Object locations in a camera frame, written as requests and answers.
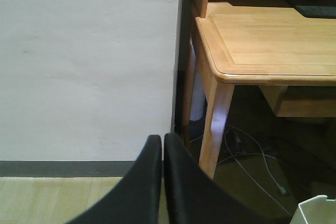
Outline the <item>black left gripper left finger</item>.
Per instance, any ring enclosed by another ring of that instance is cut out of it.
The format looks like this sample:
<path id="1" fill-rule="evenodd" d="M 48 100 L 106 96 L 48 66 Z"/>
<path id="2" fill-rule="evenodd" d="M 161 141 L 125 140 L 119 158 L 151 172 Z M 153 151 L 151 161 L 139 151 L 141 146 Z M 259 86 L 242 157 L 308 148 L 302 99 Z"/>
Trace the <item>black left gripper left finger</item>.
<path id="1" fill-rule="evenodd" d="M 127 174 L 69 223 L 158 223 L 161 176 L 161 137 L 150 135 Z"/>

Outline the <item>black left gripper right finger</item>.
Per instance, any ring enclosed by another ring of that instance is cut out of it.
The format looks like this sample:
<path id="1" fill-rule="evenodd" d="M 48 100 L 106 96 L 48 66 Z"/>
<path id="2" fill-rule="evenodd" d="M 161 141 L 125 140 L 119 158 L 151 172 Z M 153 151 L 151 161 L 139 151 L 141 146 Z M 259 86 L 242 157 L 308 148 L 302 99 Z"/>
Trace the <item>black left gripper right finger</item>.
<path id="1" fill-rule="evenodd" d="M 170 223 L 289 223 L 267 218 L 224 192 L 199 167 L 176 133 L 164 136 L 164 186 Z"/>

